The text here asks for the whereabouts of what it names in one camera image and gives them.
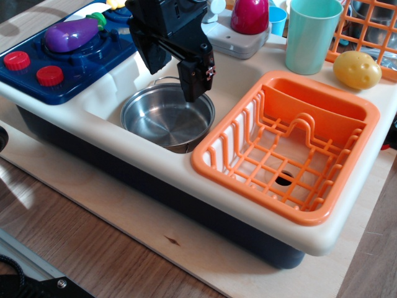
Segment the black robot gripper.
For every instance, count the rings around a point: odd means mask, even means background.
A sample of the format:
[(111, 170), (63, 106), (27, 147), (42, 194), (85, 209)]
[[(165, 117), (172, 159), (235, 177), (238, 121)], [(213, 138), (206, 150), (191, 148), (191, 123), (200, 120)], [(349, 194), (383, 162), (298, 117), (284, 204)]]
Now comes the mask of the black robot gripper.
[(211, 90), (215, 59), (201, 28), (206, 1), (127, 1), (125, 6), (132, 14), (134, 44), (152, 75), (174, 56), (181, 60), (177, 68), (187, 102)]

